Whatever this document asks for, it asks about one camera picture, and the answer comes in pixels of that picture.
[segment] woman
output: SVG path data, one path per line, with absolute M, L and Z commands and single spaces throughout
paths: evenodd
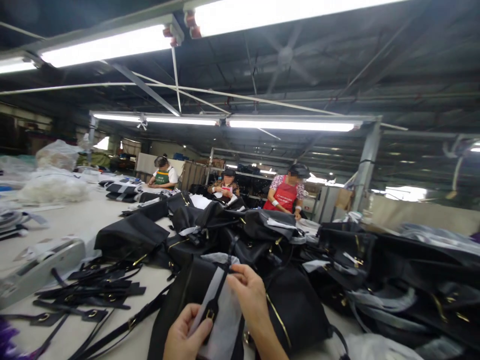
M 218 180 L 213 185 L 208 188 L 210 194 L 221 193 L 221 200 L 229 202 L 232 196 L 240 196 L 239 186 L 234 182 L 235 180 L 235 170 L 226 169 L 223 172 L 223 179 Z
M 153 176 L 148 182 L 148 187 L 168 190 L 175 189 L 175 185 L 179 182 L 179 176 L 175 168 L 170 165 L 167 160 L 167 154 L 157 157 L 155 159 L 155 166 L 158 168 L 158 171 L 153 173 Z
M 277 175 L 273 179 L 268 191 L 268 201 L 263 208 L 265 210 L 276 210 L 287 214 L 295 214 L 295 220 L 302 217 L 302 205 L 304 203 L 304 179 L 310 177 L 310 170 L 307 166 L 297 163 L 290 167 L 288 175 Z

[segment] window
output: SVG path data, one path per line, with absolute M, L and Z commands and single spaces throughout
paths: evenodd
M 386 187 L 385 197 L 393 200 L 417 202 L 427 197 L 427 189 L 421 187 L 402 186 Z
M 94 148 L 100 149 L 100 150 L 108 150 L 109 149 L 109 140 L 110 137 L 106 136 L 104 137 L 97 145 L 94 145 Z

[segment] worker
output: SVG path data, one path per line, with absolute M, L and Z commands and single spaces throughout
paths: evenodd
M 148 182 L 148 187 L 168 190 L 175 189 L 175 185 L 179 182 L 179 176 L 175 168 L 170 165 L 167 154 L 157 157 L 155 159 L 155 166 L 158 168 L 158 171 L 153 173 L 153 176 Z
M 275 334 L 267 306 L 267 293 L 260 276 L 248 265 L 234 264 L 235 272 L 226 281 L 235 292 L 241 312 L 248 324 L 248 331 L 255 341 L 261 360 L 288 360 Z M 199 313 L 199 304 L 188 304 L 170 327 L 163 351 L 163 360 L 194 360 L 213 327 L 210 318 L 201 322 L 188 337 L 190 327 Z
M 301 163 L 292 165 L 288 170 L 288 175 L 275 176 L 268 191 L 268 200 L 263 208 L 294 214 L 295 220 L 299 221 L 302 218 L 300 212 L 304 203 L 305 186 L 303 181 L 309 177 L 309 168 Z
M 226 169 L 222 173 L 222 180 L 216 181 L 213 185 L 208 188 L 210 194 L 221 193 L 220 200 L 224 202 L 229 202 L 233 195 L 239 197 L 240 190 L 235 180 L 235 170 Z

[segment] apron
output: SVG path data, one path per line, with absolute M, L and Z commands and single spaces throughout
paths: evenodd
M 294 210 L 294 201 L 297 198 L 297 187 L 289 185 L 285 182 L 287 176 L 283 178 L 283 182 L 276 189 L 275 195 L 273 198 L 278 201 L 278 203 L 285 209 L 293 214 Z M 270 201 L 266 201 L 263 206 L 265 210 L 278 210 L 275 206 L 272 205 Z
M 157 171 L 155 175 L 155 185 L 163 185 L 169 183 L 169 173 L 163 171 Z M 173 190 L 174 187 L 165 187 L 165 189 Z

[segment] floral shirt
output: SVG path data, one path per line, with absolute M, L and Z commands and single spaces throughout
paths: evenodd
M 273 181 L 271 182 L 270 189 L 277 190 L 280 186 L 281 183 L 284 182 L 284 179 L 287 175 L 277 175 L 273 178 Z M 296 185 L 296 198 L 298 200 L 303 200 L 304 199 L 304 190 L 305 190 L 305 185 L 303 185 L 301 182 L 299 182 Z
M 216 181 L 213 185 L 210 185 L 210 186 L 208 187 L 208 192 L 209 192 L 210 194 L 213 194 L 213 191 L 212 191 L 213 188 L 216 188 L 216 187 L 219 187 L 219 186 L 220 186 L 220 187 L 231 188 L 232 193 L 234 193 L 234 194 L 235 194 L 236 196 L 238 196 L 238 197 L 240 196 L 239 186 L 237 185 L 236 182 L 232 182 L 230 185 L 226 186 L 226 185 L 225 185 L 225 181 L 223 181 L 223 180 L 218 180 L 218 181 Z

